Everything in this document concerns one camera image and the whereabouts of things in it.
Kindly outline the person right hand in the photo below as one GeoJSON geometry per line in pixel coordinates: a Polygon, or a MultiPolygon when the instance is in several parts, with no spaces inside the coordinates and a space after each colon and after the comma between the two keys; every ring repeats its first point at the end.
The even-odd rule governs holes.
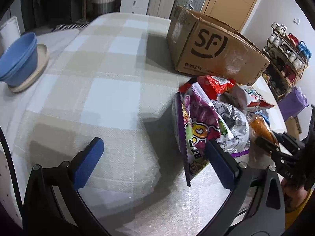
{"type": "Polygon", "coordinates": [[[286,213],[301,212],[311,196],[312,189],[306,190],[304,185],[299,188],[294,187],[285,178],[281,181],[281,187],[286,213]]]}

